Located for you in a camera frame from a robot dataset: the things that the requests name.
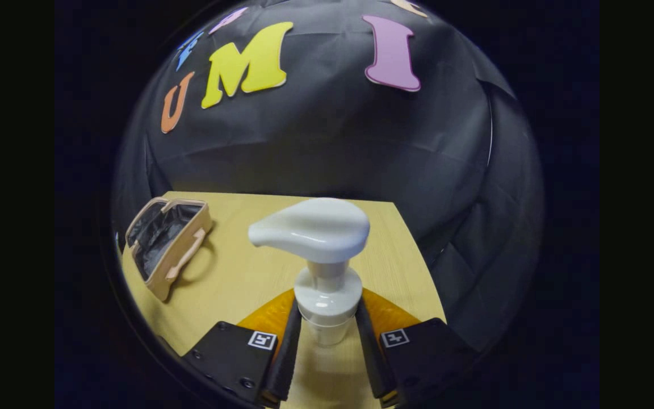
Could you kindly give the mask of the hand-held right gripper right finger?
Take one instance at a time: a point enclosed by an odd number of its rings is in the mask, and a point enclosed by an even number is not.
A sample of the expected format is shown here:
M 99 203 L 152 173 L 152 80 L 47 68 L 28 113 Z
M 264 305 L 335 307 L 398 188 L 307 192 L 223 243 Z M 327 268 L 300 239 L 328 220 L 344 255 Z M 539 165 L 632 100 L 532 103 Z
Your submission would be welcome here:
M 415 318 L 363 289 L 355 313 L 372 394 L 382 407 L 416 407 L 459 383 L 478 358 L 440 318 Z

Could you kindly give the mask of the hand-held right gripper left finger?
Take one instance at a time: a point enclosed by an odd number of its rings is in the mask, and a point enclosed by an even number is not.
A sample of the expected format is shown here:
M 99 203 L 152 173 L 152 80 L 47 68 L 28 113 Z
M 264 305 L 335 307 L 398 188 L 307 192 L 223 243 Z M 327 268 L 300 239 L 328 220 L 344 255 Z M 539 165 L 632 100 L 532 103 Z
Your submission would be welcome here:
M 301 321 L 287 290 L 237 324 L 218 321 L 182 359 L 229 406 L 279 407 L 292 384 Z

